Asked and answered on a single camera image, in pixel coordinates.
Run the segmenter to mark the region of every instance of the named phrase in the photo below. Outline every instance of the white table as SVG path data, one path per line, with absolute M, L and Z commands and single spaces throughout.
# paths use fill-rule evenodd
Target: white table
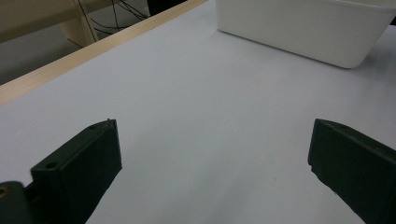
M 307 154 L 315 118 L 396 148 L 395 37 L 345 70 L 219 32 L 209 1 L 1 105 L 0 182 L 111 118 L 123 169 L 88 223 L 361 224 Z

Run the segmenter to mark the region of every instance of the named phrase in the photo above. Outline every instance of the wooden table edge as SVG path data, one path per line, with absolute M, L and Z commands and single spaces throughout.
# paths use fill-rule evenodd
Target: wooden table edge
M 108 38 L 102 39 L 84 49 L 71 53 L 62 59 L 49 63 L 22 77 L 18 77 L 0 86 L 0 105 L 6 104 L 25 93 L 44 85 L 60 75 L 83 63 L 134 39 L 188 11 L 200 6 L 207 0 L 188 0 L 147 20 L 141 21 Z

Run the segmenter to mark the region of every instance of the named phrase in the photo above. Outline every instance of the floor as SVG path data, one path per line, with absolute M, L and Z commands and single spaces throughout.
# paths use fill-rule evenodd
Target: floor
M 125 2 L 144 15 L 149 14 L 146 0 Z M 115 5 L 115 10 L 119 27 L 130 26 L 140 21 L 131 12 L 118 5 Z M 113 7 L 95 11 L 90 16 L 99 23 L 94 23 L 99 38 L 106 38 L 109 36 L 108 33 L 118 31 Z M 59 25 L 0 43 L 0 85 L 79 49 L 80 46 L 64 37 Z

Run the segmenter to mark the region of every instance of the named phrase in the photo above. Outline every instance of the screw hole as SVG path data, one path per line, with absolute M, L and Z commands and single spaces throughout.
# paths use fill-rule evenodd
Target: screw hole
M 8 194 L 8 188 L 1 187 L 0 188 L 0 199 L 4 198 Z
M 57 165 L 58 165 L 58 163 L 56 163 L 56 162 L 51 162 L 51 163 L 48 163 L 48 164 L 46 165 L 46 168 L 47 168 L 47 169 L 53 169 L 53 168 L 55 168 Z

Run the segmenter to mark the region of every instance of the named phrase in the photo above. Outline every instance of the white container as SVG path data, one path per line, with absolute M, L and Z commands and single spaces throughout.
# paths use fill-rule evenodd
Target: white container
M 396 16 L 396 0 L 216 0 L 218 27 L 344 68 L 358 66 Z

